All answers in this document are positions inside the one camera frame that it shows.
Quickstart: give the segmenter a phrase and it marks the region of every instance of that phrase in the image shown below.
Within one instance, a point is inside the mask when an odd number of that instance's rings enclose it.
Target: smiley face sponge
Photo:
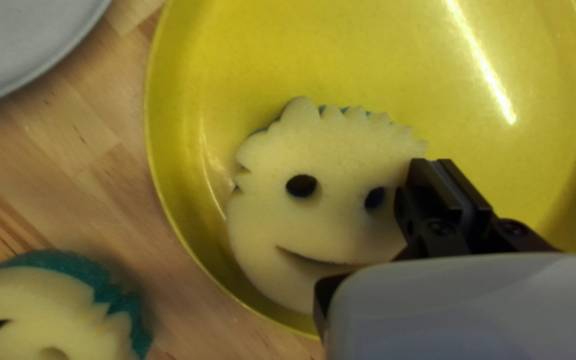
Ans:
[[[143,360],[151,338],[140,299],[73,252],[39,250],[0,264],[0,359]]]
[[[386,113],[293,99],[237,150],[242,169],[226,216],[237,262],[268,298],[311,312],[316,280],[404,247],[394,194],[425,151]]]

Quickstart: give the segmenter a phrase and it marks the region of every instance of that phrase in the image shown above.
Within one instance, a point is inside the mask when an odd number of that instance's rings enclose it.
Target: sponge eye hole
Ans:
[[[364,200],[364,208],[366,210],[373,210],[379,208],[380,205],[383,204],[384,199],[386,198],[386,189],[380,186],[378,188],[372,189],[366,199]]]
[[[307,174],[293,176],[286,182],[286,191],[294,197],[307,198],[315,192],[316,188],[317,179]]]

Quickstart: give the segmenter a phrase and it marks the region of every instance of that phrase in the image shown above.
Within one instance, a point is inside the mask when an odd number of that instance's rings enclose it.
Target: screw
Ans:
[[[503,231],[506,235],[510,236],[526,235],[526,230],[524,229],[524,226],[512,220],[501,222],[499,227],[501,228],[501,231]]]
[[[433,221],[428,224],[428,229],[437,236],[448,237],[452,235],[452,226],[444,221]]]

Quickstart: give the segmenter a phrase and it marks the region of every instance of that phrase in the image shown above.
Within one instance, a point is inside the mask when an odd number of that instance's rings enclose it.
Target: white plate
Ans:
[[[59,62],[111,0],[0,0],[0,97]]]

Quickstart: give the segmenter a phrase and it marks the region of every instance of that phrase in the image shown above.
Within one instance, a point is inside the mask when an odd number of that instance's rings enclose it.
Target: wooden surface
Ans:
[[[0,99],[0,262],[75,250],[143,292],[149,360],[314,359],[321,346],[222,293],[176,239],[145,154],[141,91],[163,0],[115,0],[64,61]]]

